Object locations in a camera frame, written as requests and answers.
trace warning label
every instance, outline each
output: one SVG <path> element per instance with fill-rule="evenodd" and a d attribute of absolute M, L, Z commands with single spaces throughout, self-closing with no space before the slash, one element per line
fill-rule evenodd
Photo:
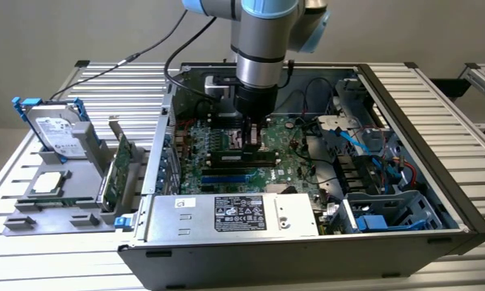
<path fill-rule="evenodd" d="M 43 135 L 55 148 L 55 152 L 68 158 L 83 158 L 85 152 L 77 138 L 72 137 L 72 125 L 63 118 L 36 118 Z"/>
<path fill-rule="evenodd" d="M 219 232 L 267 230 L 263 196 L 216 197 L 215 228 Z"/>

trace aluminum profile rail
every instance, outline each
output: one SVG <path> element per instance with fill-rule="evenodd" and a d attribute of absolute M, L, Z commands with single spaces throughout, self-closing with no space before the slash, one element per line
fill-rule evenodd
<path fill-rule="evenodd" d="M 419 69 L 409 69 L 404 64 L 369 65 L 485 217 L 485 140 L 479 138 L 475 125 L 447 102 Z M 71 79 L 80 78 L 81 73 L 97 73 L 108 66 L 112 64 L 91 63 L 87 69 L 77 70 L 77 74 L 73 72 Z M 123 85 L 107 81 L 116 78 L 123 80 Z M 161 65 L 132 64 L 63 97 L 71 99 L 79 95 L 85 101 L 100 138 L 112 146 L 115 136 L 103 122 L 111 113 L 117 112 L 128 138 L 151 150 L 157 124 L 153 110 L 157 111 L 159 96 L 155 95 L 163 92 L 156 88 L 163 87 L 163 78 Z M 41 163 L 39 156 L 32 154 L 39 148 L 40 144 L 29 133 L 0 172 L 0 290 L 145 290 L 116 254 L 117 246 L 131 238 L 129 233 L 1 236 L 7 214 L 12 213 L 16 199 Z M 237 290 L 244 289 L 485 291 L 485 243 L 463 256 L 443 257 L 409 278 Z"/>

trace power supply label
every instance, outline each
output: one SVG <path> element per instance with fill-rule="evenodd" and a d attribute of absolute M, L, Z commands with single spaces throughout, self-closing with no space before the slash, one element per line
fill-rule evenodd
<path fill-rule="evenodd" d="M 263 196 L 216 197 L 215 228 L 219 232 L 267 230 Z"/>

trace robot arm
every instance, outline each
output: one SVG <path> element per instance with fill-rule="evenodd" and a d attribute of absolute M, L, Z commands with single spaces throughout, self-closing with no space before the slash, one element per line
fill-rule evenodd
<path fill-rule="evenodd" d="M 288 50 L 312 53 L 329 13 L 325 0 L 183 0 L 193 12 L 232 20 L 237 53 L 235 107 L 245 117 L 244 144 L 260 147 L 260 124 L 275 110 Z"/>

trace green circuit board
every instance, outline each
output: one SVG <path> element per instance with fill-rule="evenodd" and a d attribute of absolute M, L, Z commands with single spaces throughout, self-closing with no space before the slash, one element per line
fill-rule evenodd
<path fill-rule="evenodd" d="M 112 209 L 124 195 L 129 174 L 129 160 L 131 144 L 127 137 L 123 135 L 119 142 L 115 160 L 108 171 L 104 192 L 101 193 Z"/>
<path fill-rule="evenodd" d="M 308 170 L 309 163 L 301 159 L 289 147 L 289 141 L 297 130 L 287 129 L 285 123 L 295 122 L 287 117 L 272 118 L 268 127 L 263 129 L 263 152 L 277 152 L 280 159 L 276 167 L 248 168 L 245 181 L 237 183 L 215 183 L 209 192 L 204 192 L 201 186 L 201 171 L 209 169 L 207 165 L 207 153 L 209 150 L 233 150 L 231 136 L 237 129 L 212 129 L 205 123 L 196 122 L 188 129 L 189 140 L 195 145 L 195 153 L 181 159 L 181 195 L 197 195 L 201 193 L 263 193 L 271 192 L 271 188 L 280 184 L 295 186 L 299 193 L 308 193 L 309 196 L 317 194 L 317 185 L 308 184 L 303 177 L 299 177 L 297 169 L 303 172 Z"/>

